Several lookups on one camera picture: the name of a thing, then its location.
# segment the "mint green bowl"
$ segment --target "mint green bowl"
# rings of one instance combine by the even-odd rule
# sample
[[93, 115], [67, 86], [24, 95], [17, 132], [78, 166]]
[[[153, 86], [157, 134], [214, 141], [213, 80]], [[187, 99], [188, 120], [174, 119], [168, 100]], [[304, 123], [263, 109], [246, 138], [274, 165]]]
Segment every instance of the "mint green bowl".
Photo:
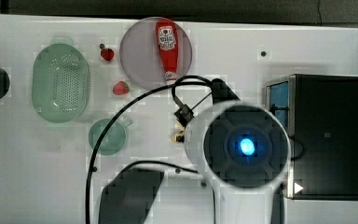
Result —
[[32, 103], [43, 119], [63, 123], [86, 108], [90, 70], [83, 55], [68, 44], [43, 49], [34, 62]]

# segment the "small red object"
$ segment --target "small red object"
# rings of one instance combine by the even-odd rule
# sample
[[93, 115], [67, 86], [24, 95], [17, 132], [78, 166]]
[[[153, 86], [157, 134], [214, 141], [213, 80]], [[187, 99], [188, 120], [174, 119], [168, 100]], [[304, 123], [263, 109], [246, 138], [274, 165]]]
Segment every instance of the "small red object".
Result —
[[176, 80], [178, 61], [178, 34], [173, 21], [162, 19], [156, 24], [159, 58], [164, 66], [165, 79]]
[[124, 95], [130, 91], [130, 87], [127, 83], [124, 81], [119, 81], [114, 87], [113, 87], [113, 93], [115, 95]]
[[101, 50], [101, 57], [103, 57], [106, 61], [111, 61], [113, 57], [115, 56], [115, 53], [112, 49], [102, 49]]

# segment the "ketchup bottle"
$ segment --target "ketchup bottle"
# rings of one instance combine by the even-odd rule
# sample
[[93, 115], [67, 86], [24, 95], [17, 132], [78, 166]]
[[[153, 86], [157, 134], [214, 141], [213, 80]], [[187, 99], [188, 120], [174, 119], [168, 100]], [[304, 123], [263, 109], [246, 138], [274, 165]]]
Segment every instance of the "ketchup bottle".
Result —
[[159, 58], [164, 67], [164, 76], [167, 85], [173, 84], [176, 79], [178, 61], [178, 35], [173, 21], [162, 19], [156, 24], [156, 39]]

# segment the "ketchup label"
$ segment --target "ketchup label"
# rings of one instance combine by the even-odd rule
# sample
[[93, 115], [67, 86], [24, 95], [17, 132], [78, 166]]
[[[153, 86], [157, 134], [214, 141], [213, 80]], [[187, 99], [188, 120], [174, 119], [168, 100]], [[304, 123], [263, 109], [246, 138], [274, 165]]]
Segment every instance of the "ketchup label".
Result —
[[161, 26], [158, 28], [158, 44], [163, 50], [175, 48], [176, 39], [171, 26]]

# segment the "blue light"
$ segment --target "blue light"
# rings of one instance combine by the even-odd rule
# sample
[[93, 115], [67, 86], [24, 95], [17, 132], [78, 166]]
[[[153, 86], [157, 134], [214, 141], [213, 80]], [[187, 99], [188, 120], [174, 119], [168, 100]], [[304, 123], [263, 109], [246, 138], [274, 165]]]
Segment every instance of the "blue light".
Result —
[[241, 151], [246, 156], [251, 156], [255, 153], [255, 145], [254, 143], [249, 139], [245, 138], [241, 141]]

